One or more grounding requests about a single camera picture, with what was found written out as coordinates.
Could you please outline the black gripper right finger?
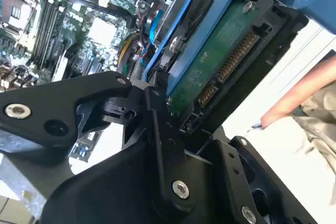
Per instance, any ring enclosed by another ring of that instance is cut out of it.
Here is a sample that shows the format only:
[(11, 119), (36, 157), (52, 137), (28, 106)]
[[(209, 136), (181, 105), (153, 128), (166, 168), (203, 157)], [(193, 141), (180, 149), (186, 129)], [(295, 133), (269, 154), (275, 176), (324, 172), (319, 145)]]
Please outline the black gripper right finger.
[(245, 138), (210, 139), (197, 155), (164, 123), (165, 223), (314, 223)]

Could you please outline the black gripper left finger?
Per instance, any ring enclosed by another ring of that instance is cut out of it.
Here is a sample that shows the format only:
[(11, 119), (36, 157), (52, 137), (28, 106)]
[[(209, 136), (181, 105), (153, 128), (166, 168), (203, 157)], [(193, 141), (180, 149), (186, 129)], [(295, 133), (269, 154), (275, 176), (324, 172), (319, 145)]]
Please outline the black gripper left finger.
[(183, 144), (166, 106), (166, 77), (144, 89), (102, 72), (1, 94), (1, 152), (38, 164), (60, 163), (78, 138), (110, 123), (125, 126), (126, 146), (146, 145), (154, 205), (162, 212), (195, 206)]

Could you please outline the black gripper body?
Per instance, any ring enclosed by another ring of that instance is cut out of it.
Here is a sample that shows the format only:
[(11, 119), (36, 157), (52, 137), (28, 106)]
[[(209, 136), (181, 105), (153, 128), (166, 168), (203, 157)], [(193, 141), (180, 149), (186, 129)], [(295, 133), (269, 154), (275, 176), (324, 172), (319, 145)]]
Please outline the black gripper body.
[(62, 183), (41, 223), (220, 223), (215, 171), (225, 143), (200, 156), (174, 139), (137, 142)]

